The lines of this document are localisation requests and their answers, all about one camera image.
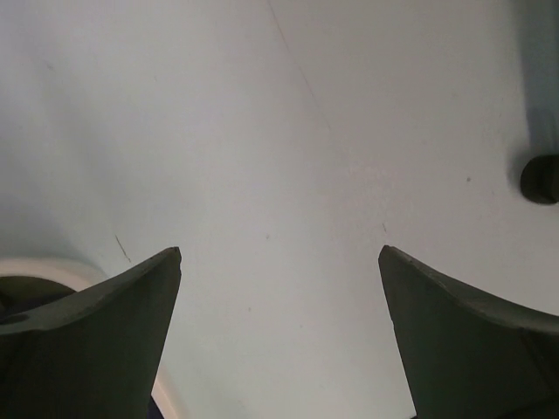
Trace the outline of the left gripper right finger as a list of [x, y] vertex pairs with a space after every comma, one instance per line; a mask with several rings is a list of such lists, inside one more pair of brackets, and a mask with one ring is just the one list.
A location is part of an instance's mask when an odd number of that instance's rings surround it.
[[418, 418], [556, 418], [558, 318], [433, 270], [378, 258]]

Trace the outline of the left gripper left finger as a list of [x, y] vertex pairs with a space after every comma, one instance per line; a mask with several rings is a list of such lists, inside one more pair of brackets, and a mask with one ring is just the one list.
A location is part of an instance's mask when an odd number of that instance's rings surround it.
[[82, 291], [1, 276], [4, 418], [163, 418], [152, 397], [181, 282], [176, 247]]

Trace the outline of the white rectangular tray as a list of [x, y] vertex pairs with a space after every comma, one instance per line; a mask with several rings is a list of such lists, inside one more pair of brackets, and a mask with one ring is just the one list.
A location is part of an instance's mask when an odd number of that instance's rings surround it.
[[[1, 276], [51, 280], [76, 292], [107, 279], [103, 271], [67, 258], [2, 258]], [[162, 362], [155, 378], [152, 397], [163, 418], [188, 417], [187, 409]]]

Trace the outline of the pink and teal kids suitcase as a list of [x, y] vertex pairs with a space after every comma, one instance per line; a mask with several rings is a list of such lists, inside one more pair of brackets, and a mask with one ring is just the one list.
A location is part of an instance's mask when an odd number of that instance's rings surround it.
[[521, 172], [522, 195], [558, 203], [558, 2], [517, 6], [528, 138], [533, 156]]

